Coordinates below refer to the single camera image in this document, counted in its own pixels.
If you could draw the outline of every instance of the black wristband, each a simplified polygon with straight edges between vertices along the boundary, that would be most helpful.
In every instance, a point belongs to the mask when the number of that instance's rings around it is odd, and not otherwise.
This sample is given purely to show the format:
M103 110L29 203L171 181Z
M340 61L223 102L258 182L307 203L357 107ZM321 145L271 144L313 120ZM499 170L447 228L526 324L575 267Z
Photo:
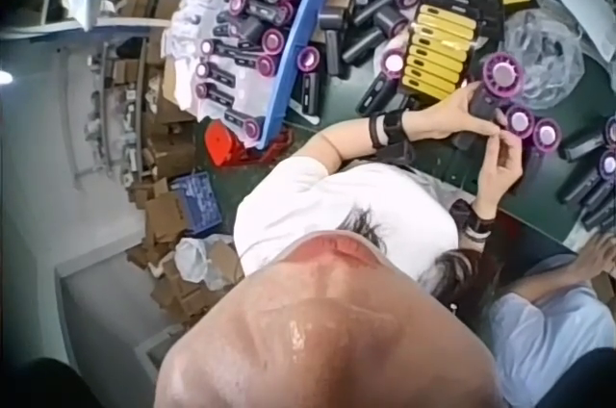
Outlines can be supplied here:
M378 139L378 132L376 131L376 119L380 115L372 115L368 118L368 133L370 134L370 141L372 142L372 148L378 150L382 148L383 145L381 141Z

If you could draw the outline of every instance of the blue plastic crate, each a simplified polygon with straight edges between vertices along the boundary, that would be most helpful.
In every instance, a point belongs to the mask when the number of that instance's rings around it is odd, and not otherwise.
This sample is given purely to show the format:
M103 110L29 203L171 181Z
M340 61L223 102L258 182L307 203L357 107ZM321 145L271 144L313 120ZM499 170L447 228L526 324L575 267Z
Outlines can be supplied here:
M190 228L187 235L196 236L222 222L222 214L207 172L179 177L169 187L188 209Z
M276 138L289 107L291 92L297 77L297 54L303 49L317 27L317 16L326 0L301 0L295 20L289 32L280 65L274 79L271 99L263 125L263 133L257 142L258 149L265 149Z

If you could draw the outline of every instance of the transparent plastic bag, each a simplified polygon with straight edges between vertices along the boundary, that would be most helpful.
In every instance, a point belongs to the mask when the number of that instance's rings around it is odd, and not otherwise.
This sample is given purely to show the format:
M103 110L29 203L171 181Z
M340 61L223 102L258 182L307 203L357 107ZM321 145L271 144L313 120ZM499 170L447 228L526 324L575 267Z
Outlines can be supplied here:
M502 50L524 68L522 103L545 110L572 92L584 75L580 36L540 10L518 12L507 20Z

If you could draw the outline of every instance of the black watch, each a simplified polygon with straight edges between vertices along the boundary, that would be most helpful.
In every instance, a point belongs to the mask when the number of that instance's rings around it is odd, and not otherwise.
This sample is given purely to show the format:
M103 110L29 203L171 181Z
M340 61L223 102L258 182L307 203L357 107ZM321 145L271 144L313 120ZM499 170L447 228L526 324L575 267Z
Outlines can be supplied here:
M408 141L402 127L402 116L405 110L393 110L383 116L383 130L387 136L387 144L393 145L402 141Z

